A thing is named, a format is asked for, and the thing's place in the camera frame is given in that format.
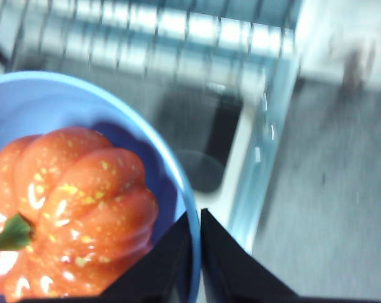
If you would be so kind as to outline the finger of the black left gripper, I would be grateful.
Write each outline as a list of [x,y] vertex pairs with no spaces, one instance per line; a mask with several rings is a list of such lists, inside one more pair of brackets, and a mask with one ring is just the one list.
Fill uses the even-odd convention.
[[215,302],[378,302],[373,298],[300,295],[260,264],[207,209],[201,210],[202,273]]
[[189,223],[183,214],[151,252],[100,295],[23,299],[22,302],[167,302],[190,250]]

